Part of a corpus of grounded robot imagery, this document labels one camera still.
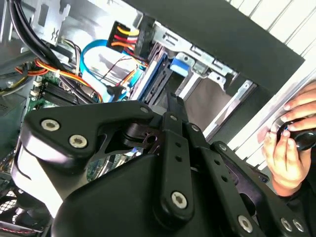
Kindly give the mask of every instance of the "fan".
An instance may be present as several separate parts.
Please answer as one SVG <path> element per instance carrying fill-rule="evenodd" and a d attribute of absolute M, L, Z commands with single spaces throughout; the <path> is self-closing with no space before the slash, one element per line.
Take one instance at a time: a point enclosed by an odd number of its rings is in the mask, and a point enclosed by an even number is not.
<path fill-rule="evenodd" d="M 0 206 L 4 206 L 9 201 L 16 201 L 14 206 L 7 206 L 8 209 L 0 214 L 1 223 L 42 231 L 50 220 L 45 204 L 26 192 L 20 192 L 16 186 L 11 191 L 15 197 L 2 196 L 0 198 Z"/>

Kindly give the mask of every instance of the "silver screw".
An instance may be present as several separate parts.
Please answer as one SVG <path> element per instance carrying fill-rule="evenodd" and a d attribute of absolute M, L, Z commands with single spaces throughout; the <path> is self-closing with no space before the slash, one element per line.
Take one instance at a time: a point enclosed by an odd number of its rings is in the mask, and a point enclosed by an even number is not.
<path fill-rule="evenodd" d="M 148 109 L 146 109 L 145 107 L 140 107 L 140 110 L 143 111 L 144 113 L 148 113 Z"/>
<path fill-rule="evenodd" d="M 175 120 L 175 121 L 178 120 L 178 119 L 177 119 L 175 116 L 173 116 L 173 115 L 171 115 L 170 118 L 172 118 L 172 119 Z"/>
<path fill-rule="evenodd" d="M 250 221 L 244 217 L 244 216 L 238 216 L 238 222 L 240 226 L 248 233 L 251 233 L 253 231 L 253 227 L 250 223 Z"/>
<path fill-rule="evenodd" d="M 301 223 L 299 223 L 297 220 L 293 220 L 293 224 L 295 225 L 295 227 L 300 231 L 300 232 L 304 232 L 304 227 L 301 225 Z"/>
<path fill-rule="evenodd" d="M 287 220 L 285 220 L 284 218 L 281 218 L 281 223 L 286 228 L 287 231 L 292 232 L 292 230 L 293 230 L 292 226 L 290 225 L 290 223 Z"/>
<path fill-rule="evenodd" d="M 195 124 L 193 124 L 191 127 L 192 127 L 192 129 L 193 129 L 195 132 L 198 132 L 198 131 L 199 131 L 198 126 L 196 126 Z"/>
<path fill-rule="evenodd" d="M 177 191 L 173 192 L 171 194 L 171 199 L 172 199 L 172 202 L 180 209 L 184 209 L 188 205 L 186 197 L 180 192 L 177 192 Z"/>
<path fill-rule="evenodd" d="M 59 123 L 52 119 L 45 119 L 40 124 L 42 128 L 50 132 L 56 131 L 60 128 Z"/>
<path fill-rule="evenodd" d="M 69 138 L 69 143 L 75 148 L 85 148 L 88 144 L 88 141 L 81 135 L 73 135 Z"/>
<path fill-rule="evenodd" d="M 222 149 L 224 152 L 227 151 L 227 147 L 223 144 L 219 144 L 219 148 Z"/>

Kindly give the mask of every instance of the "black metal arm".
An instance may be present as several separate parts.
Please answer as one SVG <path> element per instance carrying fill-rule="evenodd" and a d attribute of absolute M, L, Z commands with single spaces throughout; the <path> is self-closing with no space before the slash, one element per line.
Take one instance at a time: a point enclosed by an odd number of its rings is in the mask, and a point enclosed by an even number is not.
<path fill-rule="evenodd" d="M 52 236 L 309 236 L 302 220 L 229 147 L 210 147 L 188 122 L 180 98 L 168 99 L 163 116 L 137 101 L 26 116 L 12 176 L 26 191 L 24 184 L 37 180 L 23 167 L 28 157 L 55 188 L 62 204 Z M 78 184 L 90 161 L 134 147 L 144 148 L 143 155 Z M 42 194 L 29 190 L 52 210 Z"/>

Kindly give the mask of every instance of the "black object in hand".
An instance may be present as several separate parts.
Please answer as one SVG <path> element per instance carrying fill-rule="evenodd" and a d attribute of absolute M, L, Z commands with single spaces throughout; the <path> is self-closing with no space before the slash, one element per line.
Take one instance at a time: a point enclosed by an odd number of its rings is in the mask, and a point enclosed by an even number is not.
<path fill-rule="evenodd" d="M 301 121 L 303 119 L 304 118 L 298 118 L 293 121 L 285 122 L 276 133 L 277 141 L 280 140 L 283 131 L 287 130 L 289 125 Z M 315 129 L 307 129 L 291 132 L 290 138 L 295 140 L 297 150 L 305 151 L 312 148 L 316 144 L 316 131 Z"/>

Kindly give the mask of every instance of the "cable tie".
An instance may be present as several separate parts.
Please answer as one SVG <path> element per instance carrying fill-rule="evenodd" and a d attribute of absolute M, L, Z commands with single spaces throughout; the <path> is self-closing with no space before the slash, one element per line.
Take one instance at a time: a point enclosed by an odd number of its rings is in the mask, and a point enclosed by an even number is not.
<path fill-rule="evenodd" d="M 59 69 L 55 72 L 55 77 L 60 78 L 60 70 Z"/>

